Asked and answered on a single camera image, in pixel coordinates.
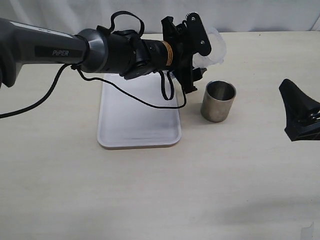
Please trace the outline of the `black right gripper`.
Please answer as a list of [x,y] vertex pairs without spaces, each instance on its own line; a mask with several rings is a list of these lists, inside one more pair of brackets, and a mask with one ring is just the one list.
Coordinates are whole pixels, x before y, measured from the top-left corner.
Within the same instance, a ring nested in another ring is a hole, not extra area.
[[292,142],[320,140],[320,103],[286,78],[279,86],[286,111],[285,133]]

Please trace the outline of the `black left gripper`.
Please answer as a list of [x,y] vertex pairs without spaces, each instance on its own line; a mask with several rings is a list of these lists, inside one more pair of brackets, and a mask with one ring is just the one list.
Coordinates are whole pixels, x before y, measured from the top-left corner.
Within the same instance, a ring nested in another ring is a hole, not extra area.
[[172,16],[166,16],[161,20],[163,40],[169,44],[172,50],[171,64],[167,69],[182,86],[186,93],[197,90],[194,82],[203,78],[207,68],[193,68],[193,56],[197,53],[194,49],[188,33],[186,19],[175,25]]

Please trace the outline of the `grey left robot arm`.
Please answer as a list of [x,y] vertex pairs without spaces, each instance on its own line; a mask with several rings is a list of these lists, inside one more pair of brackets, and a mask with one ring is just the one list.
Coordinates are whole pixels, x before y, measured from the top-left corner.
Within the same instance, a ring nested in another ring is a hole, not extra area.
[[194,92],[198,77],[193,56],[207,56],[212,50],[201,18],[192,12],[179,25],[171,16],[161,24],[162,40],[152,40],[143,39],[141,31],[116,31],[114,25],[71,35],[1,19],[1,81],[12,87],[23,65],[69,64],[85,73],[118,74],[126,80],[170,71],[187,93]]

